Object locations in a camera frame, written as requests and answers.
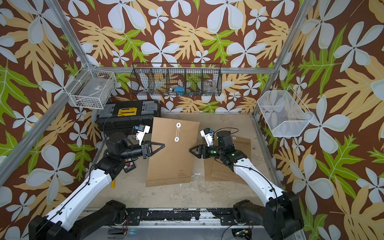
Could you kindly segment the brown kraft file bag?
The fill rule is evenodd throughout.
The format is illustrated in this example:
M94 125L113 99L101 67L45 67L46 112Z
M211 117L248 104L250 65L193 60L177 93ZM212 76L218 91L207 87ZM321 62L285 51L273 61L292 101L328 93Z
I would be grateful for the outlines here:
M154 118L152 142L165 148L150 157L146 187L189 183L195 156L189 149L197 145L199 122Z

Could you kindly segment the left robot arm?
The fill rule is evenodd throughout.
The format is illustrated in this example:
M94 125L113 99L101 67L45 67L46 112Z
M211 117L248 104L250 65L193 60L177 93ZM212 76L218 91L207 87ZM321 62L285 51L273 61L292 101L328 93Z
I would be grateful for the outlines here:
M98 211L79 219L80 214L127 163L149 158L165 144L142 141L133 144L124 133L112 134L103 158L95 164L85 181L46 216L37 216L28 225L31 240L83 240L102 226L116 225L126 230L130 217L123 203L112 200Z

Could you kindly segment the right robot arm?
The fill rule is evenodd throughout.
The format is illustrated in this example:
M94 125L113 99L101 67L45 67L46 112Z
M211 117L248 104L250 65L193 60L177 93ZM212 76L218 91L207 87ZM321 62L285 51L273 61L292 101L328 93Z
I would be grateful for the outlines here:
M231 132L201 130L205 144L189 150L199 159L214 158L242 178L261 199L258 206L249 200L236 203L232 209L235 223L263 226L273 240L284 240L304 228L299 197L273 184L252 164L248 156L233 143Z

